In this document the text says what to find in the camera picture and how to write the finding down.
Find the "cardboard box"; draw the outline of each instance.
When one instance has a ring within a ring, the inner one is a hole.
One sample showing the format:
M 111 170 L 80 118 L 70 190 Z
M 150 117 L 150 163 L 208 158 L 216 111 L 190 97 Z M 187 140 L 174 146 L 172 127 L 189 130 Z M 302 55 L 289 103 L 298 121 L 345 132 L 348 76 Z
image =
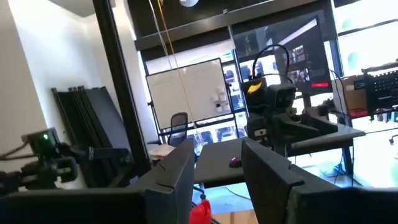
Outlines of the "cardboard box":
M 363 75 L 344 77 L 341 78 L 341 81 L 339 79 L 332 80 L 331 85 L 333 87 L 333 101 L 337 112 L 349 114 L 351 117 L 366 116 L 368 114 Z

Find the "orange object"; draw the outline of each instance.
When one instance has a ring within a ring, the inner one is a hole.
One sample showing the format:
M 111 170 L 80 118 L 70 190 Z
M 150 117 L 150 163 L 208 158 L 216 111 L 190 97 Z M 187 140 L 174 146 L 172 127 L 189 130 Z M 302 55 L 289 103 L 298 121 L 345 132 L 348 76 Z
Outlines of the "orange object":
M 203 200 L 201 204 L 191 210 L 189 224 L 210 224 L 211 205 L 208 200 Z

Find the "whiteboard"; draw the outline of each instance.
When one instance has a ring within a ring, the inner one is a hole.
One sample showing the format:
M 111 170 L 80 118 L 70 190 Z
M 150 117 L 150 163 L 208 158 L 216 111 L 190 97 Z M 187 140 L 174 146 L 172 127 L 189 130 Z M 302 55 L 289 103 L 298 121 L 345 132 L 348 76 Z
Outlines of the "whiteboard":
M 188 113 L 188 120 L 191 122 L 189 108 L 192 111 L 193 121 L 231 113 L 219 58 L 182 67 L 179 70 L 180 72 L 169 70 L 147 76 L 160 129 L 169 128 L 171 117 L 179 112 Z

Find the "ceiling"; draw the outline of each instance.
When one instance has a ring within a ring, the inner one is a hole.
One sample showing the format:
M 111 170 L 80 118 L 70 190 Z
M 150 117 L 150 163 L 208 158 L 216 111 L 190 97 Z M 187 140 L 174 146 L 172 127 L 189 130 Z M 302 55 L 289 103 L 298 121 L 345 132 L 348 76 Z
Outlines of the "ceiling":
M 49 0 L 64 9 L 81 17 L 90 16 L 95 13 L 93 0 Z M 114 7 L 115 0 L 111 0 L 112 7 Z

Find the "yellow cable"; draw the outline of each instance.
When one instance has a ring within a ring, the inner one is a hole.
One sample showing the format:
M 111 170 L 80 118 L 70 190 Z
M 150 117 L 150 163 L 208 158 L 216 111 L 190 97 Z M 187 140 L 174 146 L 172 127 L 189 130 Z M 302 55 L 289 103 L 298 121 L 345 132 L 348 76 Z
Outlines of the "yellow cable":
M 165 31 L 166 31 L 167 40 L 169 41 L 170 49 L 171 49 L 172 54 L 173 54 L 173 56 L 174 56 L 175 65 L 177 66 L 177 71 L 178 71 L 178 74 L 179 74 L 179 76 L 180 76 L 180 81 L 181 81 L 182 88 L 183 88 L 183 91 L 184 91 L 185 100 L 187 101 L 187 106 L 188 106 L 190 118 L 191 118 L 193 127 L 195 128 L 195 131 L 196 131 L 196 133 L 197 133 L 197 136 L 198 136 L 198 138 L 199 138 L 200 144 L 201 144 L 201 146 L 203 147 L 203 146 L 204 146 L 203 140 L 202 140 L 201 136 L 199 135 L 198 128 L 197 128 L 197 126 L 196 126 L 196 124 L 195 124 L 195 120 L 193 119 L 193 116 L 192 116 L 192 110 L 191 110 L 191 107 L 190 107 L 189 102 L 188 102 L 187 90 L 186 90 L 185 85 L 184 85 L 184 82 L 183 82 L 183 80 L 182 80 L 182 76 L 181 76 L 181 72 L 180 72 L 180 67 L 178 66 L 178 63 L 177 63 L 177 58 L 176 58 L 176 56 L 175 56 L 173 44 L 172 44 L 172 41 L 171 41 L 171 38 L 170 38 L 170 35 L 169 35 L 169 30 L 167 29 L 166 21 L 165 21 L 165 19 L 164 19 L 163 10 L 162 10 L 162 4 L 160 3 L 160 0 L 157 0 L 157 5 L 158 5 L 158 7 L 159 7 L 159 12 L 160 12 L 160 16 L 161 16 L 161 18 L 162 18 L 162 22 L 163 22 L 164 29 L 165 29 Z

